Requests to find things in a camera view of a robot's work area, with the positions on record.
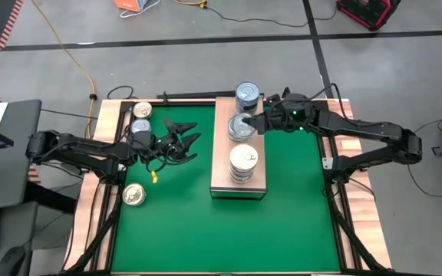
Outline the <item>grey low desk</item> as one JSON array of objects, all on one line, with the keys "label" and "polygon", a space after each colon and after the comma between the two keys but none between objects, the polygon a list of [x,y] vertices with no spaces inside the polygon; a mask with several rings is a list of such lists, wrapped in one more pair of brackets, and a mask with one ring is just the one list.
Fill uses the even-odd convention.
[{"label": "grey low desk", "polygon": [[0,209],[0,261],[10,248],[33,236],[37,209],[35,202]]}]

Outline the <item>red and black case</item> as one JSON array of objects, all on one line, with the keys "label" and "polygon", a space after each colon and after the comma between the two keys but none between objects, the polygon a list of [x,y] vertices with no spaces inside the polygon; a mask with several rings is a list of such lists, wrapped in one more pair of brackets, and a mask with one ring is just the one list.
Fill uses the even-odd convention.
[{"label": "red and black case", "polygon": [[377,31],[400,3],[401,0],[337,0],[336,8],[369,31]]}]

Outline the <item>black computer mouse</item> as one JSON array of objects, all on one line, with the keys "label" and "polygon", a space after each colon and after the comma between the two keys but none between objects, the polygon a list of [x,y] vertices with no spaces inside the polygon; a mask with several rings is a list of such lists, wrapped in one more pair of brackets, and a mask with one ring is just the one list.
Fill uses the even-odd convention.
[{"label": "black computer mouse", "polygon": [[26,250],[24,247],[10,248],[0,261],[0,276],[18,276],[25,256]]}]

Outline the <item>orange box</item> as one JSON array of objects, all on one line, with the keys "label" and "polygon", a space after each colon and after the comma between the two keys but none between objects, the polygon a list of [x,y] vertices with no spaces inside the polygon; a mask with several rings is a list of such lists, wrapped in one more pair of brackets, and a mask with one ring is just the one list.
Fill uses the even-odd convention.
[{"label": "orange box", "polygon": [[123,10],[130,12],[141,12],[148,0],[114,0],[114,4]]}]

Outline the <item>silver can white green label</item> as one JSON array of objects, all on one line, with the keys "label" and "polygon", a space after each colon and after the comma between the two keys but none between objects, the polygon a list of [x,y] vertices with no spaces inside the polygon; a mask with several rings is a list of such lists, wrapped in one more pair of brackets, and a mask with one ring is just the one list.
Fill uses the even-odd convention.
[{"label": "silver can white green label", "polygon": [[249,113],[238,113],[231,117],[228,122],[228,134],[234,137],[248,137],[252,136],[256,130],[251,126],[242,122],[245,117],[251,117]]}]

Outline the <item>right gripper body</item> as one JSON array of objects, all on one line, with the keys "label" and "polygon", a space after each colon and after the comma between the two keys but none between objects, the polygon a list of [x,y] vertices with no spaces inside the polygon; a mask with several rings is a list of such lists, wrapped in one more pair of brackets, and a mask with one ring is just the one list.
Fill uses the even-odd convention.
[{"label": "right gripper body", "polygon": [[313,132],[318,107],[309,98],[301,94],[293,94],[293,100],[283,101],[276,94],[267,98],[269,104],[273,101],[282,101],[282,115],[280,117],[266,117],[268,130],[282,130],[287,133],[296,130]]}]

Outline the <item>wooden shelf black metal frame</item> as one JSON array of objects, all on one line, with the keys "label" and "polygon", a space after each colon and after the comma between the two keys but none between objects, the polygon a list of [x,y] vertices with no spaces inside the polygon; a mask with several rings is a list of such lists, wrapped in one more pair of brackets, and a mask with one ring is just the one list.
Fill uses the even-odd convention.
[{"label": "wooden shelf black metal frame", "polygon": [[257,164],[247,182],[236,182],[231,176],[231,151],[240,143],[229,138],[228,122],[236,115],[235,97],[217,97],[215,100],[213,161],[210,184],[212,199],[262,200],[268,192],[266,185],[265,140],[257,132],[247,142],[258,153]]}]

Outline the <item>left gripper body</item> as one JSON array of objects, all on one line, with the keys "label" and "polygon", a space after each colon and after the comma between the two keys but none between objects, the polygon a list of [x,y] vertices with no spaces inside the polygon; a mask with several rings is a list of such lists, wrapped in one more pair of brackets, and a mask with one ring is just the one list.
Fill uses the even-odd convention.
[{"label": "left gripper body", "polygon": [[181,135],[166,134],[161,138],[149,132],[138,133],[138,156],[142,162],[163,159],[166,162],[183,162],[186,152],[183,150]]}]

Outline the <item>black bar behind table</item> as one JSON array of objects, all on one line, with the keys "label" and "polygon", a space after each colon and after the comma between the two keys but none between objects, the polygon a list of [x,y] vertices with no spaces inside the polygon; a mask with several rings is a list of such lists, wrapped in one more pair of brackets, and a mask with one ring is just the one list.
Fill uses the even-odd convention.
[{"label": "black bar behind table", "polygon": [[184,94],[168,94],[164,91],[162,94],[157,95],[157,99],[170,100],[170,99],[211,99],[217,97],[234,97],[236,92],[234,90],[227,91],[213,91],[213,92],[198,92],[198,93],[184,93]]}]

